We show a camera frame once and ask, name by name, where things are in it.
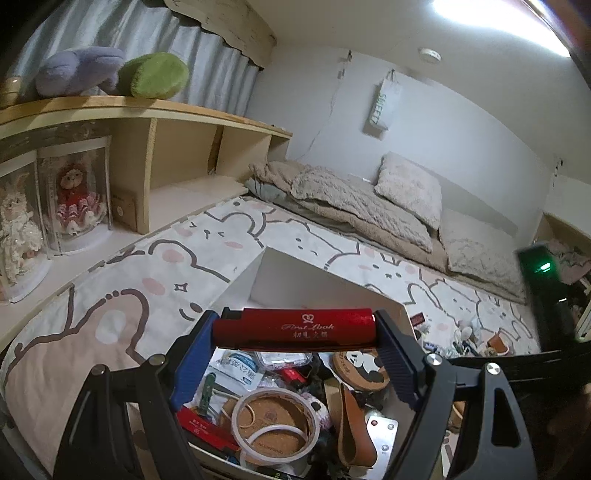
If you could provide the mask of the purple plush toy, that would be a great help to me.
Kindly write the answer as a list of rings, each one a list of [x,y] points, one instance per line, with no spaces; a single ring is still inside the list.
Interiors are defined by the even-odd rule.
[[[34,84],[43,98],[76,96],[94,88],[111,94],[124,64],[124,53],[114,47],[63,50],[44,61]]]

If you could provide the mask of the panda cork coaster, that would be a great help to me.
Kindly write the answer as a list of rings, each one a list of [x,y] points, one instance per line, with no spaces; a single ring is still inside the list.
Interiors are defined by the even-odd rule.
[[[390,383],[375,349],[335,352],[332,367],[343,382],[359,391],[381,391]]]

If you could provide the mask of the red flat box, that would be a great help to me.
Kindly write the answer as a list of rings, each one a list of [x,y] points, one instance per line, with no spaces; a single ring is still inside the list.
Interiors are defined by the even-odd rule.
[[[182,407],[176,413],[176,418],[186,432],[215,450],[228,454],[238,453],[240,447],[231,434],[200,417],[193,410]]]

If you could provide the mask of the white cardboard shoe box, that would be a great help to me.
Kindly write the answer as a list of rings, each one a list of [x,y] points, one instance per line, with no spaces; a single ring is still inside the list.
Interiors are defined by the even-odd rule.
[[[367,289],[273,248],[260,253],[242,274],[229,283],[228,289],[212,304],[211,311],[219,319],[226,308],[369,308],[374,317],[376,311],[384,310],[403,334],[416,340],[402,304],[380,295],[374,288]],[[399,454],[415,416],[394,392],[392,383],[387,391],[391,398],[386,405],[386,415],[379,419],[377,426],[369,429],[379,449],[376,467],[367,474],[370,479],[387,479],[388,467]]]

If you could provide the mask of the grey curtain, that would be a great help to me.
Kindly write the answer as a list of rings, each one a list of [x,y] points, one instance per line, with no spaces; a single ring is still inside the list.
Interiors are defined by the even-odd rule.
[[[172,99],[243,116],[259,67],[221,36],[161,1],[64,1],[38,26],[3,79],[22,79],[21,98],[35,97],[33,78],[51,55],[89,46],[116,47],[125,58],[168,52],[189,68]]]

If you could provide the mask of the white tape roll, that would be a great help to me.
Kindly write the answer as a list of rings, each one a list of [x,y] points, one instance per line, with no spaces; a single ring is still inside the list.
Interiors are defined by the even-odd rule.
[[[229,419],[240,461],[259,466],[290,464],[307,457],[321,432],[311,404],[287,389],[258,389],[240,397]]]

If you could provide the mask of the white rabbit doll in case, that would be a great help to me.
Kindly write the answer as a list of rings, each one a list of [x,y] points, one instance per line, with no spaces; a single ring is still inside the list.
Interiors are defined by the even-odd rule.
[[[29,151],[1,164],[1,300],[17,303],[24,299],[50,267],[37,153]]]

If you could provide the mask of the bunny pattern bed sheet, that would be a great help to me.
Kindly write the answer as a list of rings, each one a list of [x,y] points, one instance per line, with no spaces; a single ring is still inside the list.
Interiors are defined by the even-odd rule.
[[[188,333],[204,310],[266,249],[287,267],[270,293],[307,287],[313,308],[383,306],[422,314],[430,342],[446,346],[475,320],[515,354],[539,349],[527,307],[415,265],[368,243],[238,197],[172,224],[100,262],[49,300],[17,334],[1,366],[8,412],[34,457],[54,467],[77,392],[91,367],[137,365]]]

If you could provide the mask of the beige fluffy blanket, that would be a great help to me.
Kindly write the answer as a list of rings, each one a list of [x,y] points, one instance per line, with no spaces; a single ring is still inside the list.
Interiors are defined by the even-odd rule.
[[[434,270],[447,271],[448,255],[428,227],[379,197],[372,185],[294,161],[252,163],[249,171],[245,185],[257,198],[342,234],[363,237]]]

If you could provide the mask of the red dress doll in case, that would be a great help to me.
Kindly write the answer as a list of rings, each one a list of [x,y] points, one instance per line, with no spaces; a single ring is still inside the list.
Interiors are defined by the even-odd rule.
[[[109,136],[37,151],[42,220],[48,247],[74,255],[111,235]]]

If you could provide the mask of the beige fluffy pillow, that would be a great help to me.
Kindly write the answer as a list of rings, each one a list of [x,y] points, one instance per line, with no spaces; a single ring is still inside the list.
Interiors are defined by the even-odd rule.
[[[406,158],[394,152],[383,156],[374,191],[432,230],[440,228],[443,209],[440,182]]]
[[[440,241],[454,273],[480,280],[524,302],[526,291],[514,239],[501,229],[455,210],[444,209]]]

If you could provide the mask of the red lighter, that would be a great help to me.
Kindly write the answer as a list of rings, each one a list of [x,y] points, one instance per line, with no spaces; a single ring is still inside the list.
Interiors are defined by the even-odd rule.
[[[224,309],[213,321],[218,347],[260,352],[329,352],[372,346],[374,313],[362,309]]]

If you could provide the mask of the green plush cushion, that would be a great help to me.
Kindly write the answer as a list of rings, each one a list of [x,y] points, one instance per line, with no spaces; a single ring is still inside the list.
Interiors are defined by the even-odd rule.
[[[167,52],[155,52],[127,61],[118,72],[119,95],[167,100],[187,84],[189,69],[183,60]]]

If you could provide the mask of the wooden shelf unit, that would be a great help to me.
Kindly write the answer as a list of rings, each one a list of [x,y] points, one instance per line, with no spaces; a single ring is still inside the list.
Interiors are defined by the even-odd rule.
[[[221,111],[122,96],[61,97],[12,106],[1,113],[1,136],[88,120],[108,125],[111,184],[133,197],[136,227],[117,226],[98,246],[57,257],[31,294],[2,306],[3,346],[77,276],[179,218],[245,193],[249,165],[283,160],[293,137]]]

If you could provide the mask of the white hanging paper bag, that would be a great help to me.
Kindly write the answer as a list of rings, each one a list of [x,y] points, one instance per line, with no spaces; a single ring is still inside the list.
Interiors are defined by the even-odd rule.
[[[373,137],[383,137],[393,126],[402,98],[403,86],[397,71],[391,69],[377,87],[372,107],[363,131]]]

